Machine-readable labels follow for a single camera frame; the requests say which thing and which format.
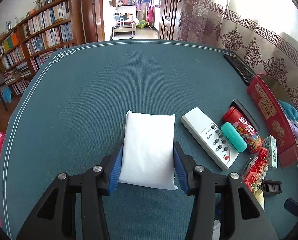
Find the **patterned curtain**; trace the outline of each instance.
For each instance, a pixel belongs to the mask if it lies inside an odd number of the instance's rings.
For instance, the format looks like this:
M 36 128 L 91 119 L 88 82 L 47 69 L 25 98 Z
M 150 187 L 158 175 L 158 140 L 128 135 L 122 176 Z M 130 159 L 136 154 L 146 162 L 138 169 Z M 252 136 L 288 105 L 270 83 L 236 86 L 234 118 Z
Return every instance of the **patterned curtain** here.
M 236 52 L 298 110 L 298 11 L 291 0 L 183 0 L 177 39 Z

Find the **screw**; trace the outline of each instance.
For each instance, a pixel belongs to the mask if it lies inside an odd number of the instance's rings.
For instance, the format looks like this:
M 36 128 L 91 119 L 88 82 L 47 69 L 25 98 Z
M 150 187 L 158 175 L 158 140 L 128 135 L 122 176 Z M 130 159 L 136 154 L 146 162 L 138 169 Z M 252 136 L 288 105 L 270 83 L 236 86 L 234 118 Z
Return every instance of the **screw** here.
M 102 170 L 102 167 L 99 166 L 99 165 L 97 165 L 97 166 L 94 166 L 94 167 L 92 168 L 92 170 L 93 170 L 94 172 L 99 172 L 99 171 Z
M 233 179 L 238 179 L 239 175 L 237 173 L 233 172 L 233 173 L 230 174 L 230 177 L 233 178 Z
M 204 170 L 205 170 L 205 168 L 203 167 L 203 166 L 201 166 L 201 165 L 197 165 L 197 166 L 195 166 L 195 168 L 194 168 L 196 171 L 198 171 L 198 172 L 203 172 Z
M 65 174 L 65 173 L 60 173 L 58 175 L 58 179 L 65 179 L 66 177 L 67 177 L 67 174 Z

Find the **white remote control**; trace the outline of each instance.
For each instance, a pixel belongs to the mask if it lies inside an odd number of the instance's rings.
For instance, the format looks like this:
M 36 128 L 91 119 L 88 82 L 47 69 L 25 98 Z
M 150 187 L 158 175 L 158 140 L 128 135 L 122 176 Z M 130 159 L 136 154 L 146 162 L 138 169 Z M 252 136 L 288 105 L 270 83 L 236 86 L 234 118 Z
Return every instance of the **white remote control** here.
M 223 171 L 230 168 L 239 153 L 203 111 L 196 107 L 181 122 Z

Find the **turquoise object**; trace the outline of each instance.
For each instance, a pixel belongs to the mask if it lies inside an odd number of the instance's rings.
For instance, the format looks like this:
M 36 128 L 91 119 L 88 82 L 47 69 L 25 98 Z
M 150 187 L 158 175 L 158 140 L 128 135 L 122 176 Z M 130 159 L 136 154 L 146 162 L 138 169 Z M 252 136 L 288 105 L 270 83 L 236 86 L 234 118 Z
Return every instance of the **turquoise object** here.
M 8 103 L 11 102 L 11 90 L 9 87 L 5 88 L 2 97 L 5 102 L 8 102 Z
M 247 148 L 246 142 L 243 140 L 243 138 L 240 136 L 240 134 L 236 131 L 231 123 L 225 122 L 222 125 L 221 130 L 238 152 L 241 153 Z

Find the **row of books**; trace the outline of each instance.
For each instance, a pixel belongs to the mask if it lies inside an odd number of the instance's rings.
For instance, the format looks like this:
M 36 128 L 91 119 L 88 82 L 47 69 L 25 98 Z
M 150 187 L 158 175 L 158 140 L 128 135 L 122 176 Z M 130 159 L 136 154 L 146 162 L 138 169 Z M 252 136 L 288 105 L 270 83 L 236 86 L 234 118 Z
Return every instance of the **row of books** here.
M 52 8 L 49 8 L 37 16 L 34 16 L 22 25 L 25 38 L 52 25 L 56 20 L 69 19 L 68 1 L 64 1 Z
M 17 70 L 19 71 L 19 75 L 22 78 L 31 75 L 29 66 L 28 66 L 28 64 L 27 64 L 26 61 L 23 62 L 23 63 L 21 63 L 21 64 L 19 64 L 17 66 Z
M 25 89 L 29 85 L 29 80 L 24 79 L 21 81 L 18 81 L 17 83 L 12 84 L 12 88 L 16 92 L 16 95 L 23 94 L 25 92 Z
M 8 85 L 9 83 L 11 83 L 19 78 L 19 72 L 16 68 L 14 68 L 9 71 L 6 71 L 3 74 L 3 77 L 5 78 L 5 82 Z
M 69 44 L 69 45 L 64 45 L 58 49 L 65 49 L 65 48 L 70 48 L 73 46 L 74 46 L 74 44 Z M 43 53 L 39 56 L 30 58 L 33 69 L 37 72 L 42 67 L 42 65 L 46 62 L 46 60 L 58 49 L 54 49 L 54 50 L 48 51 L 46 53 Z
M 22 47 L 18 46 L 12 52 L 1 58 L 5 69 L 9 69 L 25 58 Z
M 58 44 L 73 40 L 71 23 L 60 25 L 56 28 L 45 31 L 31 38 L 27 43 L 29 54 L 35 54 L 38 51 L 56 46 Z
M 17 33 L 10 34 L 0 45 L 0 56 L 8 52 L 12 47 L 19 44 L 19 38 Z

